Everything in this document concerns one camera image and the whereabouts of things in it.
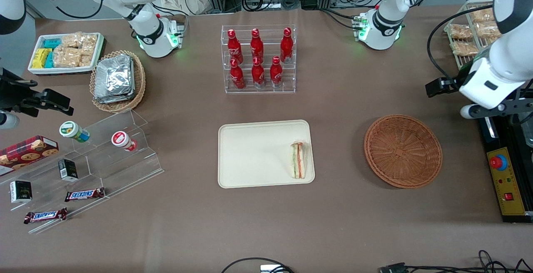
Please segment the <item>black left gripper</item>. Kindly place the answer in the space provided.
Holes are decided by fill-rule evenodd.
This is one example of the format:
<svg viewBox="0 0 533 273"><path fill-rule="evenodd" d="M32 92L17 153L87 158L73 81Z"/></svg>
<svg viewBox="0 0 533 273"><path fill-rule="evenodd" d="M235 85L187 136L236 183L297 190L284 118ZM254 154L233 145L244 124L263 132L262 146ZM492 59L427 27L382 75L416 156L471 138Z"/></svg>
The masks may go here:
<svg viewBox="0 0 533 273"><path fill-rule="evenodd" d="M442 93L455 93L460 89L462 84L463 81L458 77L441 77L441 79L435 79L425 85L426 95L428 98L433 98Z"/></svg>

